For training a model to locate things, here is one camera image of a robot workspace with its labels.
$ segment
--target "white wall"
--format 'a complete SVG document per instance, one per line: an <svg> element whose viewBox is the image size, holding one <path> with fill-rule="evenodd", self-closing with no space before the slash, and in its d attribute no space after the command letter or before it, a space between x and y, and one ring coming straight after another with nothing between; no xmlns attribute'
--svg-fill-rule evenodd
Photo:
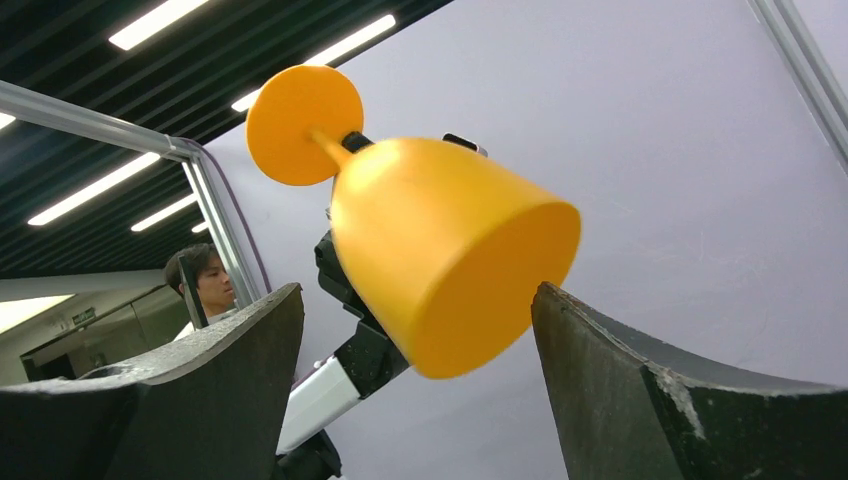
<svg viewBox="0 0 848 480"><path fill-rule="evenodd" d="M565 287L589 304L848 384L848 181L746 2L456 0L341 70L370 137L452 131L577 205ZM209 147L273 285L304 285L305 367L354 327L315 282L329 185L265 178L243 126ZM353 480L565 477L531 334L464 378L406 373L328 430Z"/></svg>
<svg viewBox="0 0 848 480"><path fill-rule="evenodd" d="M0 302L50 297L69 293L91 293L129 288L153 288L165 281L161 270L93 273L61 277L0 280Z"/></svg>
<svg viewBox="0 0 848 480"><path fill-rule="evenodd" d="M125 303L149 288L111 290L77 295L0 335L0 385L27 382L20 356L73 328L71 318L94 307L98 315Z"/></svg>

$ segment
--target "fluorescent light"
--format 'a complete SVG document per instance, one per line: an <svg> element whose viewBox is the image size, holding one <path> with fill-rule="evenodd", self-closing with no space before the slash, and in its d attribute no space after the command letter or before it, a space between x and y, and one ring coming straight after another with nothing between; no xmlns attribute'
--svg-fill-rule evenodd
<svg viewBox="0 0 848 480"><path fill-rule="evenodd" d="M133 232L140 232L140 231L144 230L145 228L151 227L151 226L161 222L162 220L164 220L164 219L170 217L171 215L179 212L180 210L184 209L185 207L187 207L189 205L193 205L196 202L197 202L197 197L192 193L191 195L177 201L176 203L172 203L171 205L168 205L167 207L163 208L162 210L159 210L158 212L154 213L153 215L151 215L151 216L145 218L144 220L136 223L130 229Z"/></svg>
<svg viewBox="0 0 848 480"><path fill-rule="evenodd" d="M208 1L168 0L109 37L109 41L124 50L129 50Z"/></svg>
<svg viewBox="0 0 848 480"><path fill-rule="evenodd" d="M15 117L11 115L6 115L5 113L0 113L0 128L3 128L14 121Z"/></svg>
<svg viewBox="0 0 848 480"><path fill-rule="evenodd" d="M62 200L56 205L53 205L47 210L32 217L27 223L29 223L30 225L45 225L46 223L51 222L56 218L70 212L71 210L82 205L83 203L91 200L92 198L100 195L106 190L109 190L115 185L135 175L136 173L153 165L160 158L161 157L156 153L145 153L144 155L133 160L132 162L124 165L123 167L115 170L109 175L106 175L100 180L97 180L91 185L83 188L79 192L71 195L70 197Z"/></svg>
<svg viewBox="0 0 848 480"><path fill-rule="evenodd" d="M256 89L256 90L248 93L247 95L241 97L240 99L238 99L238 101L236 101L236 103L233 104L233 110L235 110L237 112L243 112L243 111L247 110L248 108L250 108L251 106L253 106L253 104L256 103L256 99L259 98L259 91L260 90L261 89Z"/></svg>
<svg viewBox="0 0 848 480"><path fill-rule="evenodd" d="M28 298L12 302L0 302L0 333L11 330L30 318L53 308L73 295Z"/></svg>
<svg viewBox="0 0 848 480"><path fill-rule="evenodd" d="M324 50L323 52L315 55L309 60L303 62L304 65L326 65L333 60L341 57L342 55L348 53L349 51L359 47L365 42L377 37L381 33L395 26L395 17L394 15L386 15L385 17L377 20L376 22L368 25L365 28L362 28L356 31L354 34L340 41L339 43L333 45L332 47ZM254 90L244 97L240 98L236 103L234 103L233 110L237 112L243 112L250 108L259 97L259 91Z"/></svg>
<svg viewBox="0 0 848 480"><path fill-rule="evenodd" d="M345 38L341 42L303 62L303 64L326 65L394 26L395 17L393 15L386 15L371 25L368 25L362 30L359 30L353 35Z"/></svg>

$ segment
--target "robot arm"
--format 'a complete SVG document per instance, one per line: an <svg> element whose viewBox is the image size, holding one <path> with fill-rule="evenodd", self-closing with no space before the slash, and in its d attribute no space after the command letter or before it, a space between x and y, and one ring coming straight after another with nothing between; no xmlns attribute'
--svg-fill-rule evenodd
<svg viewBox="0 0 848 480"><path fill-rule="evenodd" d="M330 232L315 247L315 258L318 284L360 320L353 336L295 386L277 454L294 451L409 367L347 280Z"/></svg>

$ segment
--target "white shirt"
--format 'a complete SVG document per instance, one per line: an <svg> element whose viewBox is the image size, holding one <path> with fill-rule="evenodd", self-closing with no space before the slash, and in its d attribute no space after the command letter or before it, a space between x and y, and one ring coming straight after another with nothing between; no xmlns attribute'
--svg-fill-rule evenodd
<svg viewBox="0 0 848 480"><path fill-rule="evenodd" d="M209 320L209 325L212 325L214 323L220 322L221 320L232 317L233 314L235 314L235 313L236 313L236 309L234 308L232 310L227 310L226 312L221 313L219 315L211 316L207 320ZM182 330L180 330L180 333L178 333L177 336L174 337L174 340L172 340L172 341L176 342L177 340L179 340L183 337L186 337L191 333L194 333L194 324L191 323L191 322L188 322L188 324L186 324L186 326L183 327Z"/></svg>

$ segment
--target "ceiling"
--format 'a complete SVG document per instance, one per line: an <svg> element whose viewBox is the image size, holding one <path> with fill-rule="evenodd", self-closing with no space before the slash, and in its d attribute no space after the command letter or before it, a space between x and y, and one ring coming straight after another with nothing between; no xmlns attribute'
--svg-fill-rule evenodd
<svg viewBox="0 0 848 480"><path fill-rule="evenodd" d="M129 51L107 41L161 1L0 2L0 80L206 143L242 123L232 103L278 71L387 13L398 31L449 3L211 0ZM197 207L130 231L191 193L169 160L45 226L27 224L138 155L21 121L0 130L0 279L157 269L210 241L191 231L203 221Z"/></svg>

